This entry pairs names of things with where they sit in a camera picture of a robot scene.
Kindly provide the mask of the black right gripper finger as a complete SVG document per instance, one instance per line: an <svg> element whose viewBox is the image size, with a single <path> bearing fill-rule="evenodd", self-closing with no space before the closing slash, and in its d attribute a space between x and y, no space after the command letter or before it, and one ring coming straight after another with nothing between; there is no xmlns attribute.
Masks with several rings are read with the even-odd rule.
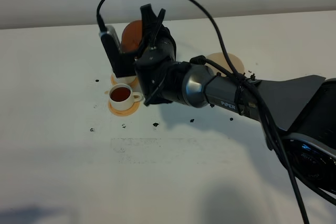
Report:
<svg viewBox="0 0 336 224"><path fill-rule="evenodd" d="M147 49L155 49L157 16L155 15L152 5L146 4L140 7L142 38L137 48L136 59L140 59Z"/></svg>

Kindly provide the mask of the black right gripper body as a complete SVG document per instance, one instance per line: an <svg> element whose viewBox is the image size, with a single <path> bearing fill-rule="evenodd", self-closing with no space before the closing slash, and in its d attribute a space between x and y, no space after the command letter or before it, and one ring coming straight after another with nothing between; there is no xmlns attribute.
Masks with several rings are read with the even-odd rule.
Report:
<svg viewBox="0 0 336 224"><path fill-rule="evenodd" d="M149 33L147 45L141 57L135 62L144 105L170 103L162 97L169 67L176 59L176 44L165 26L155 28Z"/></svg>

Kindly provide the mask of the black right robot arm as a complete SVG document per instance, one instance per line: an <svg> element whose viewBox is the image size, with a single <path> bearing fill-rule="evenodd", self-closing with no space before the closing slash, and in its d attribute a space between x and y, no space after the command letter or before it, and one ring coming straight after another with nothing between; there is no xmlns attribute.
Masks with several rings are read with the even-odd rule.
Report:
<svg viewBox="0 0 336 224"><path fill-rule="evenodd" d="M165 11L141 7L141 53L134 64L144 104L177 102L219 106L260 123L270 150L314 190L335 193L335 80L310 75L286 81L224 75L214 61L197 56L176 61L176 45L163 26Z"/></svg>

